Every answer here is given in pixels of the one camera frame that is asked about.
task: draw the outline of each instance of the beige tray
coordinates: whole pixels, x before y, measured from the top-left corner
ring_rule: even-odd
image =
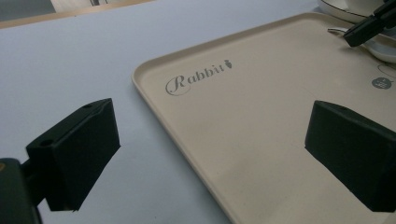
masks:
[[[377,88],[396,80],[396,71],[328,33],[334,26],[349,24],[302,14],[134,72],[134,84],[233,223],[395,220],[367,209],[304,149],[315,100],[396,130],[396,83]]]

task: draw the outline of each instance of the plastic tray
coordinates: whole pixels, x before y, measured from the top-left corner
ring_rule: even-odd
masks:
[[[307,13],[143,63],[133,81],[233,223],[383,224],[304,149],[315,100],[396,130],[396,71]]]

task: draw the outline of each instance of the plate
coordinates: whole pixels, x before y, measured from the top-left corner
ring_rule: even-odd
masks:
[[[343,21],[358,23],[366,19],[365,16],[350,12],[345,0],[318,0],[318,4],[324,12]]]

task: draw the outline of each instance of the white table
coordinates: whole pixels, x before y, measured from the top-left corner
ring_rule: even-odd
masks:
[[[159,0],[0,30],[0,157],[113,99],[121,148],[80,211],[44,223],[230,223],[131,81],[152,58],[306,11],[316,0]]]

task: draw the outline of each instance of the cup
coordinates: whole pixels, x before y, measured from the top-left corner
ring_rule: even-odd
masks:
[[[345,0],[350,12],[370,16],[373,12],[384,4],[383,0]]]

